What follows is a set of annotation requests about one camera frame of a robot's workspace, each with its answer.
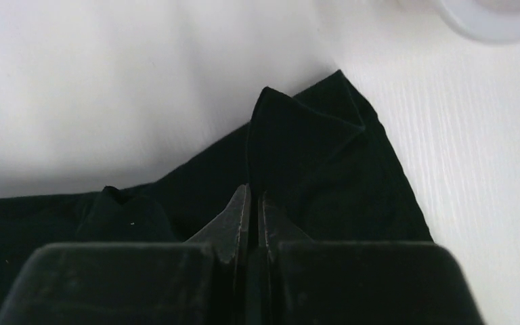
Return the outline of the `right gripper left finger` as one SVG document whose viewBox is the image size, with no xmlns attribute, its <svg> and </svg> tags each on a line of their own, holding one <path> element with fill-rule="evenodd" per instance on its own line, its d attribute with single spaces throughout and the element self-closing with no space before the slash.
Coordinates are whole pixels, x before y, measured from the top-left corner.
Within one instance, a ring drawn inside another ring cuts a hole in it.
<svg viewBox="0 0 520 325">
<path fill-rule="evenodd" d="M 0 324 L 241 324 L 251 190 L 182 243 L 55 243 L 24 264 Z"/>
</svg>

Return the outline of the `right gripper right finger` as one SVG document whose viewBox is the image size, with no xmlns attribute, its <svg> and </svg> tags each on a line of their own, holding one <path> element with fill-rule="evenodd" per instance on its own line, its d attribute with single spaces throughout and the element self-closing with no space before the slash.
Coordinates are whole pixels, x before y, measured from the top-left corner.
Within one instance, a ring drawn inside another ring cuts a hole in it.
<svg viewBox="0 0 520 325">
<path fill-rule="evenodd" d="M 258 201 L 264 324 L 482 324 L 454 256 L 430 242 L 316 241 Z"/>
</svg>

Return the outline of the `black t shirt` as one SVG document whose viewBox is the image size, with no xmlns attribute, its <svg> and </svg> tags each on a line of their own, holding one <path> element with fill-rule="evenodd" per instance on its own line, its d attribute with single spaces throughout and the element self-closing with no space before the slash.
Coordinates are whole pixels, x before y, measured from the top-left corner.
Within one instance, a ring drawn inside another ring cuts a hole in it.
<svg viewBox="0 0 520 325">
<path fill-rule="evenodd" d="M 241 185 L 315 240 L 431 240 L 377 113 L 338 71 L 291 97 L 266 87 L 249 123 L 152 183 L 0 198 L 0 306 L 40 246 L 181 242 Z"/>
</svg>

